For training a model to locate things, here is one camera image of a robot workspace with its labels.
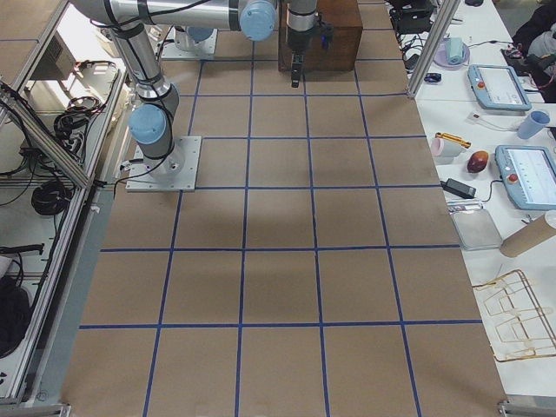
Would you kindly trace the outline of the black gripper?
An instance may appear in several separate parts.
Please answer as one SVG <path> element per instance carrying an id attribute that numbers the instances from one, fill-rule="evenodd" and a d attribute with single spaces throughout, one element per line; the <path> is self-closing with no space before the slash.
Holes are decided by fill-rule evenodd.
<path id="1" fill-rule="evenodd" d="M 298 88 L 300 85 L 303 73 L 303 55 L 312 42 L 313 34 L 313 30 L 298 31 L 287 29 L 287 44 L 292 51 L 290 70 L 292 88 Z"/>

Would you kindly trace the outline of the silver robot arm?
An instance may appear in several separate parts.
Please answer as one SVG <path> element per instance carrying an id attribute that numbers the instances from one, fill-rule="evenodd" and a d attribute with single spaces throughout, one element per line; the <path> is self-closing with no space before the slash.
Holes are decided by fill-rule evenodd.
<path id="1" fill-rule="evenodd" d="M 267 39 L 275 28 L 276 1 L 75 1 L 73 6 L 109 31 L 141 100 L 129 129 L 142 151 L 148 174 L 172 177 L 182 169 L 173 137 L 179 93 L 163 74 L 150 43 L 149 25 L 240 31 L 247 39 Z"/>

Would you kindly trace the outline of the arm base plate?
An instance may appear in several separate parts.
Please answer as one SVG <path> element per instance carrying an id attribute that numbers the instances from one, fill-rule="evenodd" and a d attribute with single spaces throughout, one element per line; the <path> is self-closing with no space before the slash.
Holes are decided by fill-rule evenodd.
<path id="1" fill-rule="evenodd" d="M 217 29 L 172 27 L 161 44 L 159 57 L 167 61 L 212 60 L 215 55 L 217 34 Z"/>
<path id="2" fill-rule="evenodd" d="M 160 165 L 144 159 L 139 146 L 134 158 L 141 159 L 131 165 L 125 188 L 129 192 L 174 192 L 195 190 L 202 147 L 200 136 L 180 136 L 174 141 L 174 150 Z"/>

